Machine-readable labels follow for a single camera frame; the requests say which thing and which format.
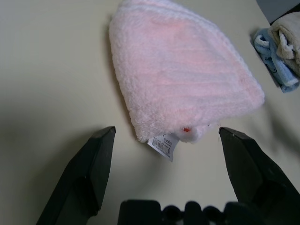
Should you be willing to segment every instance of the fluffy pink fabric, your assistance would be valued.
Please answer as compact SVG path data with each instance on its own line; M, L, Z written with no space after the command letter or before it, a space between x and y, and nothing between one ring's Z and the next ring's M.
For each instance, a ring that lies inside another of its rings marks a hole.
M264 102L260 85L219 28L170 0L124 0L109 36L141 142L166 133L195 142L220 119Z

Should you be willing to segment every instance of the folded towel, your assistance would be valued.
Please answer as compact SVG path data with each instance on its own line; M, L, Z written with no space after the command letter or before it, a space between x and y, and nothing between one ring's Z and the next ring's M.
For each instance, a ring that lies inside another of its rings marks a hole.
M277 55L300 76L300 12L277 19L269 28L277 48Z
M264 102L260 85L219 28L170 0L124 0L109 37L141 142L169 133L195 142L220 119Z
M295 90L299 86L298 76L276 55L277 47L268 35L268 29L261 29L254 35L254 47L279 83L283 93Z

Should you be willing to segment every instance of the table surface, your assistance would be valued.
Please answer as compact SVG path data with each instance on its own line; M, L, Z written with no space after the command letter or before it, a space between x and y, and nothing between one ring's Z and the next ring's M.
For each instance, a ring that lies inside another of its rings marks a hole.
M108 24L120 0L0 3L0 220L34 224L67 162L96 130L116 126L101 211L89 225L116 224L126 199L184 209L223 209L236 197L218 127L179 143L171 163L135 139L116 81ZM221 126L254 138L300 190L300 90L283 94L250 42L269 26L255 0L179 0L231 39L266 94L263 107Z

